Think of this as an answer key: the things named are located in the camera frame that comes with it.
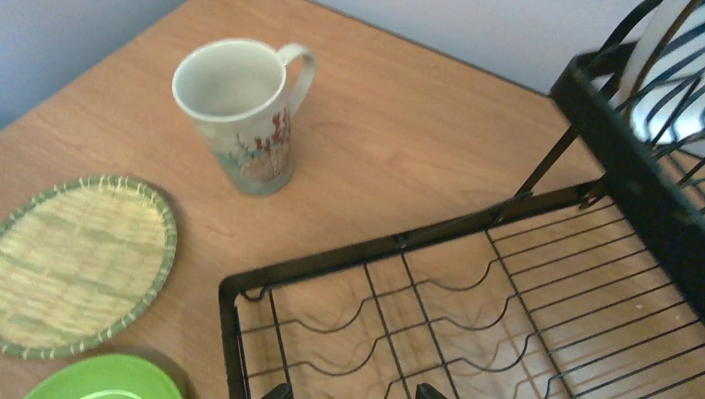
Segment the blue striped white plate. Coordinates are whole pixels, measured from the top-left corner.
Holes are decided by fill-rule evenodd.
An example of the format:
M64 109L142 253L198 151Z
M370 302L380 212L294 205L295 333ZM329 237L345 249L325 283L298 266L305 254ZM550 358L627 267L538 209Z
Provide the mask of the blue striped white plate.
M656 7L625 67L619 101L644 143L688 143L704 133L703 1Z

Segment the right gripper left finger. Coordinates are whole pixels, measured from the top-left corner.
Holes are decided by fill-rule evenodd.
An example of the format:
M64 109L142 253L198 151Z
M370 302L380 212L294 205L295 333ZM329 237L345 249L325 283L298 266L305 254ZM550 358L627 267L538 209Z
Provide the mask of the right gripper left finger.
M280 383L263 395L262 399L293 399L293 388L288 383Z

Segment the black wire dish rack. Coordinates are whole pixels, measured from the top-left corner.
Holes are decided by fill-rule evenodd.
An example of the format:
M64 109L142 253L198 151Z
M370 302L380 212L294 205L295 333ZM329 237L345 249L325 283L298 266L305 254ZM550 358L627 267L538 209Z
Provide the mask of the black wire dish rack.
M570 61L509 199L224 279L229 397L703 397L704 133L644 143L619 101L661 2Z

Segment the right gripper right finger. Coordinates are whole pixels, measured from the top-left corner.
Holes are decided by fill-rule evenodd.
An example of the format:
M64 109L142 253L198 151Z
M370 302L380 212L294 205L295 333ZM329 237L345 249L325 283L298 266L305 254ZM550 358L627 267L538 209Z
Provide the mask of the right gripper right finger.
M441 392L429 383L420 383L416 387L415 399L447 399Z

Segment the woven bamboo tray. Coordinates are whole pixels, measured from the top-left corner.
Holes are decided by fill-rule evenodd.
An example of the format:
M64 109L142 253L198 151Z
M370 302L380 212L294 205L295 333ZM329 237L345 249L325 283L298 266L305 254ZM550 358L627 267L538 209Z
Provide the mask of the woven bamboo tray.
M169 201L124 175L53 185L1 225L1 351L54 360L127 329L165 286L177 248Z

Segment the green plate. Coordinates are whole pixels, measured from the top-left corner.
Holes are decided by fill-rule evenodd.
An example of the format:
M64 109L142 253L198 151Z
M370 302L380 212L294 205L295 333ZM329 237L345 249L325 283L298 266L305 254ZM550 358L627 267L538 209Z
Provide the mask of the green plate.
M89 357L66 366L27 394L30 399L183 396L174 379L153 362L117 353Z

